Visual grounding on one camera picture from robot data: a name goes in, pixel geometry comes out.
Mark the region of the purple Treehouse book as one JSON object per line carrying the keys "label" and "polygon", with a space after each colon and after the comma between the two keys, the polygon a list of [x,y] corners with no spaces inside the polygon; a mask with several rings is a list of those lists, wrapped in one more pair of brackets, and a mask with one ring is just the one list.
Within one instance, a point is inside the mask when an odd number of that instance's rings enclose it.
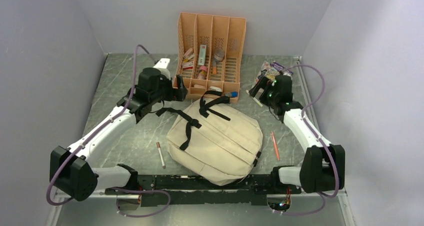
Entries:
{"label": "purple Treehouse book", "polygon": [[270,63],[270,69],[264,77],[273,80],[276,76],[281,75],[281,73],[285,76],[293,76],[292,71],[287,70],[283,65],[279,64],[278,62],[272,62]]}

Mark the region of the beige canvas backpack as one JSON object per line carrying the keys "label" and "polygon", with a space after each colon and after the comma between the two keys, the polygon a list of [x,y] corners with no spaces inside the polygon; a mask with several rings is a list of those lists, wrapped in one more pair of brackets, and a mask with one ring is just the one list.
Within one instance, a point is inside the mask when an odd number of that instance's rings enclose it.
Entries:
{"label": "beige canvas backpack", "polygon": [[230,97],[209,90],[184,110],[161,108],[177,114],[166,139],[171,158],[222,186],[244,179],[257,165],[263,134],[259,123],[230,106]]}

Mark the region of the Little Women floral book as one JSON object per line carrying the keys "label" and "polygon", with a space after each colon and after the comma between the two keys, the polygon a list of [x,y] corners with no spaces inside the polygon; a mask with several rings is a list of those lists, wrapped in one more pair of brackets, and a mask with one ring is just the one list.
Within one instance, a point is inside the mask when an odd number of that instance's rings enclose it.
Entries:
{"label": "Little Women floral book", "polygon": [[257,83],[261,78],[263,78],[267,74],[269,69],[270,69],[270,63],[267,61],[264,61],[257,76],[255,77],[255,83]]}

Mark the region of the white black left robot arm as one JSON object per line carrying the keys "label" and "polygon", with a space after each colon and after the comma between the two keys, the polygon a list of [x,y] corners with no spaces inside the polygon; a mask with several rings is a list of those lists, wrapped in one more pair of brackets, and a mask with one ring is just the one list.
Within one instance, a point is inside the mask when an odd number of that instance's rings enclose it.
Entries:
{"label": "white black left robot arm", "polygon": [[97,159],[102,149],[108,148],[150,114],[154,104],[183,101],[187,93],[181,75],[176,75],[175,81],[172,81],[166,69],[143,69],[137,78],[133,78],[128,93],[99,125],[67,148],[58,146],[51,152],[50,184],[46,193],[48,202],[52,203],[53,186],[77,201],[83,201],[101,189],[121,189],[127,194],[138,190],[138,173],[133,168],[125,164],[92,168],[90,162]]}

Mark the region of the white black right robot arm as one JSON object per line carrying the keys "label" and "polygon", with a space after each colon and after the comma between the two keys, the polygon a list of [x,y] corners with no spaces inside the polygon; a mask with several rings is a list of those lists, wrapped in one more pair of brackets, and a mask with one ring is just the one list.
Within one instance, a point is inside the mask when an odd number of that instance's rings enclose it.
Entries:
{"label": "white black right robot arm", "polygon": [[292,78],[278,75],[274,80],[262,77],[249,95],[263,90],[259,101],[291,130],[304,151],[300,167],[280,166],[270,179],[270,187],[281,193],[289,185],[301,187],[306,193],[337,191],[345,185],[346,152],[341,145],[327,140],[307,117],[303,106],[293,100]]}

